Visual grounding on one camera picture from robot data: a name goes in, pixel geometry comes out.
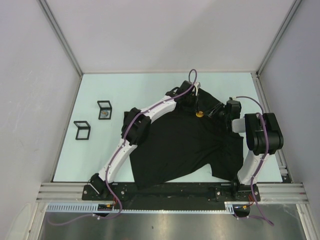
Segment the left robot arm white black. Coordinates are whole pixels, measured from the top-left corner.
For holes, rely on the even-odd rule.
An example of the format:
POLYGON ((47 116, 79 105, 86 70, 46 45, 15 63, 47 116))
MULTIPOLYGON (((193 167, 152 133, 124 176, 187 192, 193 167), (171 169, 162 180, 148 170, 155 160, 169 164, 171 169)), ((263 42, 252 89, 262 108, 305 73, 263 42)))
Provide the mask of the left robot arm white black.
POLYGON ((167 92, 162 99, 151 106, 142 109, 132 108, 124 118, 121 138, 116 150, 104 167, 90 178, 88 190, 84 190, 83 195, 87 197, 92 194, 94 200, 107 199, 112 194, 110 184, 114 182, 129 155, 146 140, 151 124, 172 112, 178 101, 184 97, 197 97, 200 85, 196 80, 184 81, 180 87, 167 92))

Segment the orange round brooch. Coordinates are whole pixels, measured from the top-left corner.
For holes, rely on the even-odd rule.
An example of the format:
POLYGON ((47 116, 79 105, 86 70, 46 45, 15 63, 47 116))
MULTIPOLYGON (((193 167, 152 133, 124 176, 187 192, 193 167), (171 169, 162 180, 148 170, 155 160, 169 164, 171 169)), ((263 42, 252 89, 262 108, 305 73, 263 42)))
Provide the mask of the orange round brooch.
POLYGON ((199 111, 199 112, 196 113, 196 116, 198 118, 202 118, 204 116, 204 113, 202 111, 199 111))

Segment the white round brooch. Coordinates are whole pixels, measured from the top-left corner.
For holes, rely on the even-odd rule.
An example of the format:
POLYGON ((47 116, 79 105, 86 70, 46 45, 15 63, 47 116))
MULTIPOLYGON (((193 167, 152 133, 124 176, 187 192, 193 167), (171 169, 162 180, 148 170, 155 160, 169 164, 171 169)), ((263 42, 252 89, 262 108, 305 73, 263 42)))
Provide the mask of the white round brooch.
POLYGON ((106 118, 109 115, 109 113, 107 111, 102 111, 101 112, 101 117, 102 118, 106 118))

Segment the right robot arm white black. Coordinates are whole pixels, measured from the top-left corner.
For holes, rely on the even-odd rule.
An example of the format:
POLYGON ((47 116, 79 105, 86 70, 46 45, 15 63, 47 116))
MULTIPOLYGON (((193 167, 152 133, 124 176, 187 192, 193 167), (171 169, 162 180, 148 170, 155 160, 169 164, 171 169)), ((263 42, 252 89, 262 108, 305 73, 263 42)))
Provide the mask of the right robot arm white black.
POLYGON ((208 112, 209 117, 223 121, 230 133, 245 133, 248 153, 241 169, 230 183, 214 186, 215 199, 223 201, 254 201, 260 199, 258 176, 267 159, 284 145, 284 137, 274 113, 246 113, 242 105, 230 98, 208 112))

